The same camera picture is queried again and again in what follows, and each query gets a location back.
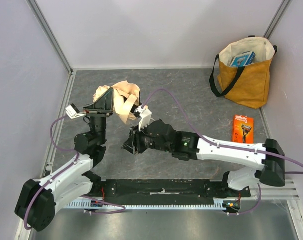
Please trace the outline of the beige folding umbrella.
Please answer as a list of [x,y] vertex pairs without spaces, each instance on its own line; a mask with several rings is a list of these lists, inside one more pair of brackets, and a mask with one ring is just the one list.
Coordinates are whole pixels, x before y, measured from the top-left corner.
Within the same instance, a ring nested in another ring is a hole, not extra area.
[[132,113],[133,107],[139,107],[141,90],[138,85],[121,81],[113,86],[99,86],[93,95],[93,102],[103,96],[107,90],[113,88],[113,110],[124,124],[129,120],[136,120],[137,117]]

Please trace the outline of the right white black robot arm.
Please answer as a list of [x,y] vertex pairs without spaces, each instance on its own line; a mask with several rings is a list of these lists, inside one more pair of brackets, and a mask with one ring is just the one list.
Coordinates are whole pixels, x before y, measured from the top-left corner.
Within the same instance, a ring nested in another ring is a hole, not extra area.
[[132,127],[122,148],[131,154],[151,149],[170,153],[181,161],[215,160],[242,165],[240,170],[227,172],[223,179],[223,187],[235,191],[258,183],[271,187],[286,185],[285,154],[273,139],[255,144],[223,141],[177,131],[160,119],[145,128]]

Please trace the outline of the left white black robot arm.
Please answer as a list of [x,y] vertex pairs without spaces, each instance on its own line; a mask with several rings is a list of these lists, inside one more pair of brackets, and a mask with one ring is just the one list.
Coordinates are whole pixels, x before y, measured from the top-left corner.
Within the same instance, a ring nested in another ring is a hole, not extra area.
[[23,220],[26,230],[44,230],[66,205],[88,194],[100,177],[91,170],[105,155],[107,118],[113,115],[114,89],[111,87],[82,111],[71,104],[63,119],[87,118],[89,131],[74,138],[75,156],[50,175],[30,179],[22,187],[15,214]]

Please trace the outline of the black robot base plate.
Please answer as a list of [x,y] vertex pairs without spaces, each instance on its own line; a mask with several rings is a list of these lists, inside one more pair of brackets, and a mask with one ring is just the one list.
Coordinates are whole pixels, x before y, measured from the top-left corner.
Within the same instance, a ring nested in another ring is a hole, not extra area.
[[211,204],[214,198],[249,198],[250,188],[242,191],[206,179],[107,179],[94,183],[88,194],[108,203],[129,204]]

